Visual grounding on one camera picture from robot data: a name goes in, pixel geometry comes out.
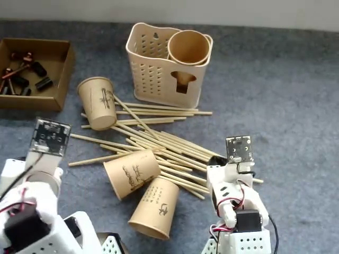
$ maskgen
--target black cable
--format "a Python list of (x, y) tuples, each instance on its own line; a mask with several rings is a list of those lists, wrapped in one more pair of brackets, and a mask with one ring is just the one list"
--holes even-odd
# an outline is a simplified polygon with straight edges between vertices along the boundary
[(217, 241), (217, 249), (216, 249), (216, 254), (218, 253), (218, 247), (219, 247), (219, 238), (220, 238), (220, 231), (218, 232), (218, 241)]
[(242, 175), (252, 174), (252, 176), (255, 177), (256, 172), (254, 172), (254, 171), (242, 171), (242, 172), (239, 172), (239, 174), (242, 174)]
[(4, 193), (0, 197), (0, 202), (4, 199), (6, 194), (16, 185), (17, 182), (20, 181), (21, 178), (23, 178), (31, 169), (40, 161), (42, 158), (43, 153), (40, 154), (39, 158), (32, 164), (30, 165), (24, 172), (22, 172), (16, 179), (9, 185), (9, 187), (4, 191)]
[(275, 247), (274, 247), (274, 254), (278, 253), (278, 248), (279, 248), (279, 235), (278, 235), (278, 228), (276, 227), (276, 224), (272, 217), (269, 215), (269, 218), (273, 224), (274, 227), (274, 232), (275, 232)]

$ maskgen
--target wall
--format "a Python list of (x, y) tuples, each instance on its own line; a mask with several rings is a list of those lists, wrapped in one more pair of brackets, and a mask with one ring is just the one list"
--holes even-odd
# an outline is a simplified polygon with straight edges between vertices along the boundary
[(1, 0), (0, 18), (339, 31), (339, 0)]

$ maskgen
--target circuit board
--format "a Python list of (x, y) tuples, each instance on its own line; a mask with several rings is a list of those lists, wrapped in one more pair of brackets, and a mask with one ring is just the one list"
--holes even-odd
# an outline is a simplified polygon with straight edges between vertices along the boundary
[(63, 157), (70, 135), (70, 125), (47, 119), (37, 119), (30, 151)]

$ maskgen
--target tipped-over paper cup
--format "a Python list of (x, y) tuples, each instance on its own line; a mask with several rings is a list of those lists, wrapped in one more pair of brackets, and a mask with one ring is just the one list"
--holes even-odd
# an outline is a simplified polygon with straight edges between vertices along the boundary
[(179, 187), (155, 178), (148, 186), (128, 224), (149, 237), (168, 240)]
[(104, 167), (119, 200), (160, 174), (151, 150), (142, 150), (104, 162)]
[(78, 85), (78, 94), (93, 130), (106, 130), (117, 121), (113, 84), (103, 77), (93, 77)]

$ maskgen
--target black ink drawing on cup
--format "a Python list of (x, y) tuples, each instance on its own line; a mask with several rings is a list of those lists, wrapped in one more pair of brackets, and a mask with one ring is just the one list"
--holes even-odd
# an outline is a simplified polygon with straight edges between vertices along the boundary
[(167, 209), (167, 204), (161, 204), (161, 207), (159, 209), (159, 215), (163, 215), (165, 216), (168, 213), (168, 209)]
[(131, 186), (131, 191), (134, 191), (135, 189), (141, 187), (145, 184), (145, 182), (151, 180), (153, 177), (148, 177), (147, 179), (142, 179), (141, 175), (142, 172), (140, 172), (139, 165), (133, 165), (132, 166), (133, 172), (134, 172), (134, 178), (132, 174), (128, 171), (126, 166), (122, 166), (122, 170), (125, 172), (125, 175), (128, 177), (128, 183)]
[(102, 98), (100, 102), (104, 104), (105, 109), (110, 108), (110, 102), (114, 102), (113, 94), (111, 91), (106, 90), (106, 88), (101, 88)]

